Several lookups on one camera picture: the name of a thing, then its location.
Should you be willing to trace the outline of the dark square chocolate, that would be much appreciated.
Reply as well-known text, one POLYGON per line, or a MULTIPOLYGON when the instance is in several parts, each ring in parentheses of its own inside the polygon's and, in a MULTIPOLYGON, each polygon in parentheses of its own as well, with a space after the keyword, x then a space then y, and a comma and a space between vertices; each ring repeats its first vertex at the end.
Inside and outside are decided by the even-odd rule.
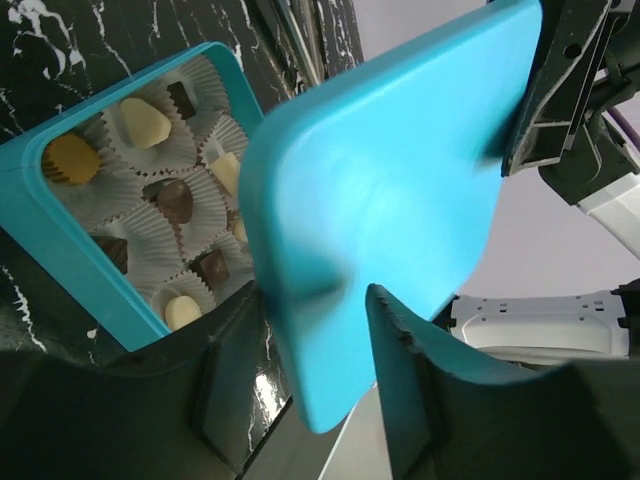
POLYGON ((190 263, 189 268, 212 291, 221 287, 230 278, 229 268, 220 249, 200 255, 190 263))

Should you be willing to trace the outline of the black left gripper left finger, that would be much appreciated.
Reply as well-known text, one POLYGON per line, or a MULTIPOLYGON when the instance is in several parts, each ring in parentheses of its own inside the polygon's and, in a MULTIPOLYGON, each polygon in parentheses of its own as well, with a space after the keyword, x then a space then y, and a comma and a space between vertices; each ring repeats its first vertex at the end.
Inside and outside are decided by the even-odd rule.
POLYGON ((238 477, 259 313, 258 289, 248 284, 202 319, 103 368, 3 352, 2 477, 238 477))

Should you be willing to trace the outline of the white paper cup liner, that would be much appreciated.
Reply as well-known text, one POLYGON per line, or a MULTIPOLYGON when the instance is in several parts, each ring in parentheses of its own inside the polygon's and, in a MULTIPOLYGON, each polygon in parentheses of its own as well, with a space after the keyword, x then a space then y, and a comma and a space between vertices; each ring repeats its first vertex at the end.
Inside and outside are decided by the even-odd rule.
POLYGON ((190 296, 198 303, 202 316, 216 307, 215 297, 208 286, 194 272, 185 271, 162 283, 150 297, 152 309, 165 324, 164 310, 167 303, 182 295, 190 296))
POLYGON ((195 167, 194 135, 170 97, 155 80, 101 113, 109 145, 136 173, 146 177, 195 167))
POLYGON ((186 261, 204 252, 226 227, 226 205, 213 176, 196 168, 164 178, 145 188, 131 211, 89 230, 128 242, 129 254, 139 260, 186 261))

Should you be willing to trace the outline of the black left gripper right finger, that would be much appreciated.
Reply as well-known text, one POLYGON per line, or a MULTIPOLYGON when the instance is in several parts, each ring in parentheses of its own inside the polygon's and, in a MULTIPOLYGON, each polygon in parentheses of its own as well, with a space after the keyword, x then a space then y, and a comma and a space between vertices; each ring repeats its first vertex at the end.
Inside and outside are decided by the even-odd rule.
POLYGON ((639 364, 574 361, 531 371, 493 358, 366 293, 396 479, 635 479, 639 364))

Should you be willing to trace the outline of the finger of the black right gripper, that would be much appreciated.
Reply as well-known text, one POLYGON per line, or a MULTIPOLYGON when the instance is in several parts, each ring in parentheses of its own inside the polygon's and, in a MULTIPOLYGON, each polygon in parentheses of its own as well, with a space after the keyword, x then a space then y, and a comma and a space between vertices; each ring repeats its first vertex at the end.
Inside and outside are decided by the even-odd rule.
POLYGON ((577 133, 608 41, 610 1, 543 1, 541 33, 501 173, 553 165, 577 133))

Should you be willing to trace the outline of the white oval chocolate piece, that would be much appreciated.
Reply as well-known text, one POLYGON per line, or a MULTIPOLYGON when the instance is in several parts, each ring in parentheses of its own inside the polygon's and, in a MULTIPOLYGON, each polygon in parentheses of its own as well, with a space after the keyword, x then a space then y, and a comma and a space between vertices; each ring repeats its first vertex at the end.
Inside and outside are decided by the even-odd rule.
POLYGON ((236 216, 230 224, 231 233, 241 243, 247 243, 248 237, 244 225, 244 221, 241 216, 236 216))

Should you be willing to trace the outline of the dark triangular chocolate piece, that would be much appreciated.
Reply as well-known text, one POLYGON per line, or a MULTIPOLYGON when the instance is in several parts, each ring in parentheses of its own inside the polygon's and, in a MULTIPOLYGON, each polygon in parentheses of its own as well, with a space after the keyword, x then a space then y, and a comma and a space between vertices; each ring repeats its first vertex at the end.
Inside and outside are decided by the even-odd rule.
POLYGON ((147 185, 143 197, 156 206, 178 224, 191 221, 194 200, 189 185, 181 179, 164 179, 147 185))

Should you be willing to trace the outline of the round brown chocolate piece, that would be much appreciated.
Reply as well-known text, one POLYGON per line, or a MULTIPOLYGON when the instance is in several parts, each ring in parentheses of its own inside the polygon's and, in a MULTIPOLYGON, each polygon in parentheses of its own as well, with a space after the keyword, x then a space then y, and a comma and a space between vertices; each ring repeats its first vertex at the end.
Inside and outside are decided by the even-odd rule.
POLYGON ((44 149, 41 169, 54 183, 67 186, 84 185, 98 172, 101 158, 82 137, 74 133, 63 134, 44 149))

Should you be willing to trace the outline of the white square chocolate piece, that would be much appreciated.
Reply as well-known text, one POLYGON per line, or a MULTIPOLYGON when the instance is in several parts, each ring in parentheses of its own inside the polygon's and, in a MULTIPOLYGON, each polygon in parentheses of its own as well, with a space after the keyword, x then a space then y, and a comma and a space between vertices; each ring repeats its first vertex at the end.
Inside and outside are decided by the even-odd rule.
POLYGON ((212 161, 209 170, 231 197, 238 192, 241 163, 233 152, 227 152, 212 161))

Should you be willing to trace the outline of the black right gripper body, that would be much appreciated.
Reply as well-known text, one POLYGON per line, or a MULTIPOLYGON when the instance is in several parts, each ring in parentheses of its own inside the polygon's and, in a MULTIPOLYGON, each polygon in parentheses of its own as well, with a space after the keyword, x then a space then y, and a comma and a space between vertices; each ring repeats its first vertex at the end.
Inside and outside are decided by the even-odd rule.
POLYGON ((639 3, 610 2, 608 41, 574 141, 558 163, 538 168, 543 181, 569 205, 639 172, 628 142, 605 118, 639 93, 639 3))

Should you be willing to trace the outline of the teal tin box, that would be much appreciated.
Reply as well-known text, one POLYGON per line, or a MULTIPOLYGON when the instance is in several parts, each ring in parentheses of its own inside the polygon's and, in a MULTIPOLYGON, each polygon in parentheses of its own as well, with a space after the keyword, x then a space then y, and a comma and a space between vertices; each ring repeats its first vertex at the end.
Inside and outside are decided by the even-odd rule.
POLYGON ((239 242, 230 230, 232 220, 241 216, 236 197, 226 192, 209 165, 227 152, 242 163, 261 120, 242 65, 230 49, 218 42, 189 48, 4 143, 2 229, 123 348, 141 349, 172 332, 152 309, 151 295, 170 278, 192 271, 189 265, 200 255, 220 249, 229 268, 230 278, 211 290, 216 306, 252 278, 247 243, 239 242), (184 84, 196 109, 194 117, 184 120, 194 135, 198 160, 190 170, 146 177, 111 148, 101 113, 155 80, 167 86, 184 84), (98 172, 84 185, 54 183, 42 172, 45 147, 66 133, 82 137, 101 158, 98 172), (144 198, 147 185, 196 168, 207 170, 222 193, 225 229, 192 260, 146 262, 128 251, 128 273, 123 275, 89 230, 131 211, 144 198))

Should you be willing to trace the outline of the teal tin lid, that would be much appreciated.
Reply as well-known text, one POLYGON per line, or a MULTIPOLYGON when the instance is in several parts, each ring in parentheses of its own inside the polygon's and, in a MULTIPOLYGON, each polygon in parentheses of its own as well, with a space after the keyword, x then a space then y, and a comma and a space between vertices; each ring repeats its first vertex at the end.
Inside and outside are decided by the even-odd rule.
POLYGON ((481 259, 542 26, 493 1, 271 111, 239 206, 303 422, 333 429, 375 379, 379 284, 424 319, 481 259))

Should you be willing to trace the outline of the cream heart chocolate piece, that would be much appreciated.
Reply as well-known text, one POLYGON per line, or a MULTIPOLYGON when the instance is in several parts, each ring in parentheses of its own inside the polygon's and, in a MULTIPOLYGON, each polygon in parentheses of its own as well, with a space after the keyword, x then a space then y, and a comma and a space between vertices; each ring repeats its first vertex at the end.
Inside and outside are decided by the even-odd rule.
POLYGON ((139 98, 127 98, 120 105, 120 115, 131 144, 148 149, 168 139, 170 119, 151 104, 139 98))

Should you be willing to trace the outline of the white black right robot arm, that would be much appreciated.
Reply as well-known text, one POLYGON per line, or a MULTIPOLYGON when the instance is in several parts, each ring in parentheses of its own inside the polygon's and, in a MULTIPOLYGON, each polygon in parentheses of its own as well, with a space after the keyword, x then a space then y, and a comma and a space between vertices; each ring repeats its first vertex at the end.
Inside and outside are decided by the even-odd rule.
MULTIPOLYGON (((635 1, 546 1, 501 172, 534 168, 567 204, 639 250, 639 136, 619 105, 639 91, 635 1)), ((458 296, 438 317, 455 338, 533 365, 639 353, 639 285, 565 297, 458 296)))

